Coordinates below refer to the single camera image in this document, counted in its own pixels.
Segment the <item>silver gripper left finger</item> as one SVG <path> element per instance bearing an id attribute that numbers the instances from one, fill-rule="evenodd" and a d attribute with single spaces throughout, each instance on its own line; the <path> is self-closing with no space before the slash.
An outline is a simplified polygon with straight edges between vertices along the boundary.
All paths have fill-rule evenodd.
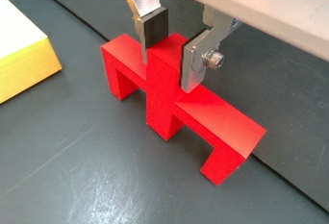
<path id="1" fill-rule="evenodd" d="M 160 0 L 126 1 L 141 37 L 144 62 L 148 62 L 148 49 L 169 36 L 169 10 L 161 5 Z"/>

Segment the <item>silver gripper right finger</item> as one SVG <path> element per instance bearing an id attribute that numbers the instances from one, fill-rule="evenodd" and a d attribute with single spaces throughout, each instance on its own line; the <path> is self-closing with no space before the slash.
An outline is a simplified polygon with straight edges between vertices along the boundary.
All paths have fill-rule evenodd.
<path id="1" fill-rule="evenodd" d="M 219 52 L 220 43 L 243 25 L 240 19 L 206 6 L 204 23 L 209 26 L 182 47 L 181 88 L 190 92 L 202 83 L 206 70 L 223 66 L 224 55 Z"/>

